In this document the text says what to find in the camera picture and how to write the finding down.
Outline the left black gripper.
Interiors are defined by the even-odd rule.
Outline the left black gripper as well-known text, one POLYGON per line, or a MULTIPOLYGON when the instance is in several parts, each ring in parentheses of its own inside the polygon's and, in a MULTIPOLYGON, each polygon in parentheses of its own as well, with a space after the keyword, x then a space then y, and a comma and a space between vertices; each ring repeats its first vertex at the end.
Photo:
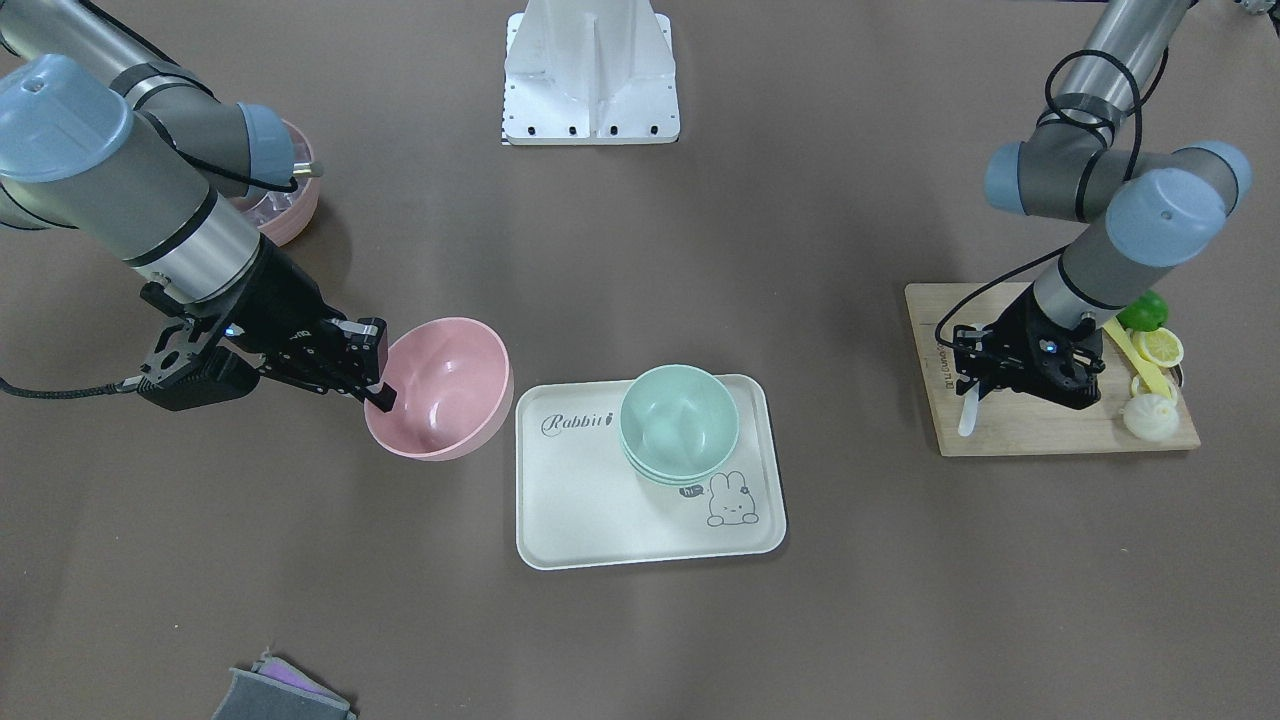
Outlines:
POLYGON ((1011 389, 1082 410, 1101 398, 1102 333, 1087 318, 1074 329, 1056 325, 1030 295, 1019 296, 995 324, 956 325, 948 388, 980 402, 1011 389))

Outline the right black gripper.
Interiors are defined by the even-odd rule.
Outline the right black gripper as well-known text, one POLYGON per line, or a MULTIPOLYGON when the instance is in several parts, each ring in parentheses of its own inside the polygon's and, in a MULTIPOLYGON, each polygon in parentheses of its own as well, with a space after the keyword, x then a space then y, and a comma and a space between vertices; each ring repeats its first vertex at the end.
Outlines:
POLYGON ((179 304, 148 282, 141 297, 169 316, 143 360, 137 395, 170 411, 242 398, 260 379, 310 392, 335 391, 381 413, 397 391, 383 382, 387 323, 349 319, 274 245, 260 247, 244 274, 220 295, 179 304))

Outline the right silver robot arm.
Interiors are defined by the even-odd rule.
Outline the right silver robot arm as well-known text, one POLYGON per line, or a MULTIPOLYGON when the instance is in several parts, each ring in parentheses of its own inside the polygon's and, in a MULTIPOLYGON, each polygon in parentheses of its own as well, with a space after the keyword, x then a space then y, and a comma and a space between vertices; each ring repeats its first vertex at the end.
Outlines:
POLYGON ((136 377, 23 398, 136 393, 180 411, 271 378, 380 411, 387 324, 349 319, 236 206, 297 187, 280 117, 220 102, 193 73, 90 1, 5 1, 3 224, 70 228, 143 277, 166 324, 136 377))

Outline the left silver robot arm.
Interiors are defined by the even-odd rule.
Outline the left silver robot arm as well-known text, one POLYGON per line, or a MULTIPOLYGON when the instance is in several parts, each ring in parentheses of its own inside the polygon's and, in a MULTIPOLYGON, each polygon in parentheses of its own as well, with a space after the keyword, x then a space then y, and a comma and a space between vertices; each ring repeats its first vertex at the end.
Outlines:
POLYGON ((1103 324, 1206 249, 1251 188, 1229 143, 1116 150, 1138 120, 1187 1, 1111 1, 1085 46, 1064 58, 1033 135, 991 158, 986 197, 1028 217, 1085 224, 1044 272, 982 328, 951 328, 956 392, 1011 389, 1070 409, 1100 400, 1103 324))

